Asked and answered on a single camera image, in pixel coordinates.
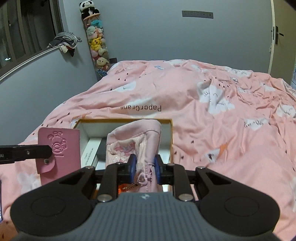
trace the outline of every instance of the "pink bedsheet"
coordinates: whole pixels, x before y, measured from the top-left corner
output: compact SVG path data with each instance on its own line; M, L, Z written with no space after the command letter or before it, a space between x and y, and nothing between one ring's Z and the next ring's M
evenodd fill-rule
M175 163L204 165L273 197L274 233L296 235L296 92L268 74L193 60L123 61L88 91L60 104L41 126L73 127L80 118L173 120ZM2 165L4 239L15 235L9 210L40 185L34 160Z

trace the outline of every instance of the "window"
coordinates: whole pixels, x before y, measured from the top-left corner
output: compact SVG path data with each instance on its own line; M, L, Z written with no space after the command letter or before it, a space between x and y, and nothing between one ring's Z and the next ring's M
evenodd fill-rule
M0 77L47 50L62 32L58 0L8 0L0 8Z

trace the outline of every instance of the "open white box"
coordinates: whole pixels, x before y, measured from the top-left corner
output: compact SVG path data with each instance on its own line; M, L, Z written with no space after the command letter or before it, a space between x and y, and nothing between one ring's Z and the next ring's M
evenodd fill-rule
M119 126L137 119L80 119L74 126L80 130L81 167L94 166L96 170L105 169L105 160L99 160L96 153L102 138ZM159 154L164 163L169 163L173 142L172 120L161 119L161 136ZM163 191L168 191L168 185L163 185Z

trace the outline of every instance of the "pink pouch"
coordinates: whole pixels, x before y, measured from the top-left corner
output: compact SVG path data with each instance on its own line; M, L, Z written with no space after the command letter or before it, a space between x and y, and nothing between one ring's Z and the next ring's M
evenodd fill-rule
M161 124L157 120L137 120L116 128L107 136L106 166L126 163L130 154L137 156L134 184L126 187L131 192L157 192L154 157L158 154Z
M42 185L81 168L79 140L78 129L46 127L39 129L38 144L49 145L53 154L48 160L36 159Z

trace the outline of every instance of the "ribbed gray surface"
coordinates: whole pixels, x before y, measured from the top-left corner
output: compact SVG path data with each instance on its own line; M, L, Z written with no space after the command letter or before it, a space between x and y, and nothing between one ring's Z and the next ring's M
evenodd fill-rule
M55 237L20 235L13 241L279 241L271 233L237 237L210 226L193 203L171 193L122 193L113 202L96 206L80 227Z

